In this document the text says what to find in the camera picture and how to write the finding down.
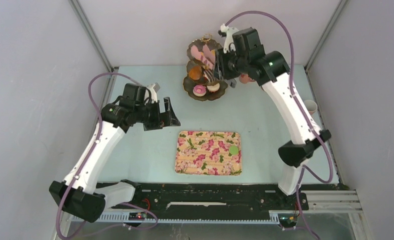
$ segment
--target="floral placemat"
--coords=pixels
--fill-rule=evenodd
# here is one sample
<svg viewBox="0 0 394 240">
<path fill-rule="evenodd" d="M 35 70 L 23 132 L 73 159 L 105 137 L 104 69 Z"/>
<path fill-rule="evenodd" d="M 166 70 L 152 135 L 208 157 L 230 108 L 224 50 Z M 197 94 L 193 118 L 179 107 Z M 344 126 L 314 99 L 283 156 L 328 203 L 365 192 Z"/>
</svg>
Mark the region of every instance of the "floral placemat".
<svg viewBox="0 0 394 240">
<path fill-rule="evenodd" d="M 180 174 L 240 175 L 240 135 L 219 131 L 180 132 L 175 171 Z"/>
</svg>

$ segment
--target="white wall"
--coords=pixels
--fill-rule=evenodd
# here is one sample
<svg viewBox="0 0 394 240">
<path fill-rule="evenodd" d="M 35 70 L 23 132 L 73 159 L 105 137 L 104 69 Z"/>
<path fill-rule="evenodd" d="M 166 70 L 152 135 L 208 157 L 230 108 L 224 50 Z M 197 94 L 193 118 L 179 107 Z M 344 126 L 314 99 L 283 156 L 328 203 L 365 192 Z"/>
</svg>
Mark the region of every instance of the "white wall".
<svg viewBox="0 0 394 240">
<path fill-rule="evenodd" d="M 293 37 L 295 61 L 306 64 L 339 0 L 83 0 L 81 4 L 113 66 L 184 65 L 186 49 L 217 34 L 236 14 L 258 10 L 279 18 Z M 273 20 L 246 15 L 231 26 L 256 28 L 266 52 L 290 61 L 288 40 Z"/>
<path fill-rule="evenodd" d="M 0 1 L 0 240 L 50 239 L 48 188 L 89 140 L 104 71 L 68 1 Z"/>
<path fill-rule="evenodd" d="M 349 1 L 310 79 L 345 183 L 394 240 L 394 0 Z"/>
</svg>

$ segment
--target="green circle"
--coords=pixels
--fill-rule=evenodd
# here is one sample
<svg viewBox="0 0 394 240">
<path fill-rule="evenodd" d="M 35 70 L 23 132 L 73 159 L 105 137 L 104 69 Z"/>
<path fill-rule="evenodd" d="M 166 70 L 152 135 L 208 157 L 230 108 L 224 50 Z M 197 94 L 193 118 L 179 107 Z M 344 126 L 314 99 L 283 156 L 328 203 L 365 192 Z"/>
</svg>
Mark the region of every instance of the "green circle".
<svg viewBox="0 0 394 240">
<path fill-rule="evenodd" d="M 231 155 L 237 155 L 237 154 L 239 153 L 238 147 L 237 147 L 237 146 L 231 146 L 231 147 L 229 148 L 229 153 L 230 153 Z"/>
</svg>

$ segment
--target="table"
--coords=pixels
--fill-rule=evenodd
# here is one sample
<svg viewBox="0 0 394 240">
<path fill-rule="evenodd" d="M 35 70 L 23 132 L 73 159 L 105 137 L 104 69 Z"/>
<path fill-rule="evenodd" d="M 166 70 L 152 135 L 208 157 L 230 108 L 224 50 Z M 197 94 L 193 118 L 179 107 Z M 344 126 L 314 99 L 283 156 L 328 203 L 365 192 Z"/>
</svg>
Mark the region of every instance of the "table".
<svg viewBox="0 0 394 240">
<path fill-rule="evenodd" d="M 120 140 L 99 177 L 99 182 L 128 179 L 143 183 L 274 184 L 281 178 L 283 162 L 278 148 L 290 140 L 288 129 L 270 97 L 256 83 L 228 88 L 215 101 L 197 101 L 183 90 L 184 65 L 121 66 L 126 74 L 143 85 L 159 83 L 158 99 L 170 97 L 181 122 L 178 127 L 144 132 L 142 124 L 129 128 Z M 313 99 L 303 66 L 295 66 L 295 85 L 303 100 Z M 110 101 L 123 93 L 129 80 L 116 77 Z M 320 125 L 318 114 L 313 119 Z M 230 131 L 241 134 L 242 174 L 239 176 L 188 175 L 175 172 L 180 131 Z M 317 149 L 308 164 L 321 178 L 328 179 L 325 153 Z M 319 182 L 308 172 L 303 184 Z M 334 170 L 333 184 L 338 183 Z"/>
</svg>

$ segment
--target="pink frosting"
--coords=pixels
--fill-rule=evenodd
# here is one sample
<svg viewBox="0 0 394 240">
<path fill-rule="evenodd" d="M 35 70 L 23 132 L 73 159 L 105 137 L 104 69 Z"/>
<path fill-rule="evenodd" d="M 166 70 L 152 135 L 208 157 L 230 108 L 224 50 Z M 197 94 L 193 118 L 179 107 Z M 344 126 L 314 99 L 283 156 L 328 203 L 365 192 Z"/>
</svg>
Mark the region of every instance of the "pink frosting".
<svg viewBox="0 0 394 240">
<path fill-rule="evenodd" d="M 196 85 L 194 87 L 194 92 L 198 93 L 198 94 L 203 94 L 206 92 L 206 87 L 203 85 Z"/>
</svg>

